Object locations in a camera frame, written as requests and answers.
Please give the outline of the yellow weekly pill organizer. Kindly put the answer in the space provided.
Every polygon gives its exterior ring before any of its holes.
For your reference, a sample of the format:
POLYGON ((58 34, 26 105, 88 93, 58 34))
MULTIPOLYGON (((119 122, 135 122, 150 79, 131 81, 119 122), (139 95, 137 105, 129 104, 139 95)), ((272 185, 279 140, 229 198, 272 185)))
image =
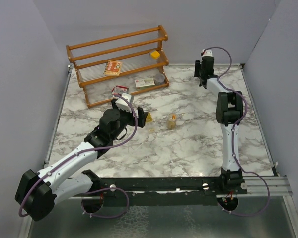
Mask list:
POLYGON ((152 116, 150 113, 148 113, 147 117, 146 117, 146 124, 145 124, 145 128, 147 129, 147 131, 149 133, 154 133, 156 131, 156 123, 153 120, 152 116))

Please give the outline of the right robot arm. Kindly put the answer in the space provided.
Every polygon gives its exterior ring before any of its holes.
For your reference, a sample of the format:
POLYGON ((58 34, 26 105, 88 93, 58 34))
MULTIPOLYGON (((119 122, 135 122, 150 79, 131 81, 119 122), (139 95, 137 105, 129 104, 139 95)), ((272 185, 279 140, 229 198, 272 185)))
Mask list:
POLYGON ((239 124, 243 117, 243 97, 240 91, 233 91, 220 82, 214 74, 214 57, 211 50, 201 53, 201 60, 195 61, 194 77, 199 86, 217 97, 216 121, 223 134, 223 163, 221 166, 219 190, 229 194, 243 183, 238 152, 239 124))

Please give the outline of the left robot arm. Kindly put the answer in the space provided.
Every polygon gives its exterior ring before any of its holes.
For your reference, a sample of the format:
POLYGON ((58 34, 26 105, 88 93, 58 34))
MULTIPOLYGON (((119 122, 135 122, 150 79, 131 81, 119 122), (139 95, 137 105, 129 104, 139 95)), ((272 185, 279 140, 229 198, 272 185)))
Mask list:
POLYGON ((121 136, 127 126, 134 129, 145 126, 147 112, 132 106, 134 97, 123 93, 112 100, 99 125, 84 141, 56 163, 35 172, 27 170, 21 177, 15 201, 20 205, 19 216, 30 216, 34 221, 45 218, 54 206, 79 194, 103 195, 106 191, 122 191, 114 186, 105 186, 92 171, 83 171, 79 176, 71 175, 83 166, 100 158, 110 149, 122 146, 133 138, 121 136))

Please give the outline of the clear pill bottle gold lid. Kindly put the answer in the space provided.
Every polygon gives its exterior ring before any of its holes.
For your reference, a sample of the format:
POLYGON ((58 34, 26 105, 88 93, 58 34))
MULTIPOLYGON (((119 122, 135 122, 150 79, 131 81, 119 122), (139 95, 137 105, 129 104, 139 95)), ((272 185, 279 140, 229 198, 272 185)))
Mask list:
POLYGON ((166 127, 167 129, 175 129, 176 128, 176 122, 177 122, 177 116, 174 113, 171 113, 168 115, 166 127))

